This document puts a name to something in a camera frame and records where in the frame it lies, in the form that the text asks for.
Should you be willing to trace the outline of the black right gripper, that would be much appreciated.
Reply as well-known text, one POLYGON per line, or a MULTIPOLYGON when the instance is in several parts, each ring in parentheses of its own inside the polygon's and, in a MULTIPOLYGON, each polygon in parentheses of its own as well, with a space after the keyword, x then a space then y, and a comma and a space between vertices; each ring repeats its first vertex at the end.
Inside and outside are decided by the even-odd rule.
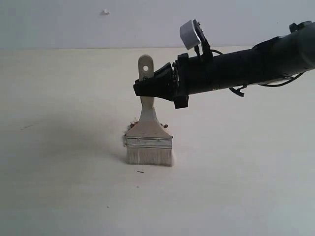
POLYGON ((174 102, 176 109, 181 109, 188 107, 190 95, 214 90, 212 53, 200 57, 180 54, 173 67, 177 85, 175 92, 172 65, 168 62, 155 71, 152 77, 136 80, 133 85, 135 95, 165 99, 174 102))

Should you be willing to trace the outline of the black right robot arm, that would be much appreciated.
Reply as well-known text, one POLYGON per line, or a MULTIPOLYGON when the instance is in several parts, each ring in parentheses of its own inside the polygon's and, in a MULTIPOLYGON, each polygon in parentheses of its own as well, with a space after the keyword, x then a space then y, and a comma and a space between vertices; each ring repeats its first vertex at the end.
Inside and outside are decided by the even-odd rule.
POLYGON ((199 23, 187 22, 181 38, 196 56, 180 54, 152 75, 135 81, 137 96, 157 97, 186 108, 191 94, 229 89, 243 96, 251 85, 279 87, 315 67, 315 24, 293 23, 290 33, 261 42, 251 49, 222 54, 210 48, 199 23))

